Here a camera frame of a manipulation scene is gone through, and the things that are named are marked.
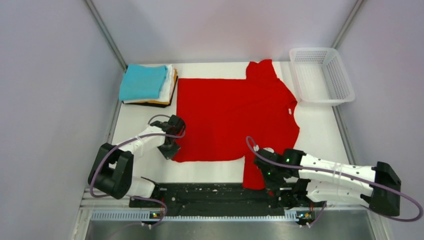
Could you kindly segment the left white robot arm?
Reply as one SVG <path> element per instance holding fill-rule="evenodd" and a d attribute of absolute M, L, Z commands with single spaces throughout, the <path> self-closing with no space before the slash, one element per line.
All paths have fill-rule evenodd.
<path fill-rule="evenodd" d="M 104 143 L 99 147 L 87 182 L 94 198 L 133 197 L 149 207 L 160 202 L 159 186 L 145 177 L 134 175 L 135 161 L 151 150 L 158 150 L 166 160 L 178 153 L 176 140 L 185 135 L 184 120 L 171 115 L 166 121 L 149 120 L 144 131 L 118 144 Z"/>

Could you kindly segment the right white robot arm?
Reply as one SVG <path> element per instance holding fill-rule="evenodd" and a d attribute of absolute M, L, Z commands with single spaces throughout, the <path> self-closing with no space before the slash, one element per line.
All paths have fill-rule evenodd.
<path fill-rule="evenodd" d="M 297 178 L 292 188 L 294 202 L 344 202 L 362 205 L 389 217 L 400 215 L 401 180 L 386 162 L 375 166 L 342 164 L 324 160 L 302 150 L 287 148 L 282 154 L 260 148 L 254 164 L 260 170 L 266 189 L 275 192 L 287 179 Z"/>

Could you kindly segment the red t-shirt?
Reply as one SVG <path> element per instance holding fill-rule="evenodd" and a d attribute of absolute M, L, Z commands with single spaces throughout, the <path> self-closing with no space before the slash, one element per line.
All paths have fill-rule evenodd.
<path fill-rule="evenodd" d="M 182 78 L 176 114 L 185 122 L 177 140 L 176 162 L 216 162 L 244 158 L 242 186 L 262 190 L 265 182 L 254 164 L 246 137 L 281 153 L 292 149 L 300 127 L 297 100 L 275 72 L 273 62 L 250 62 L 245 79 Z"/>

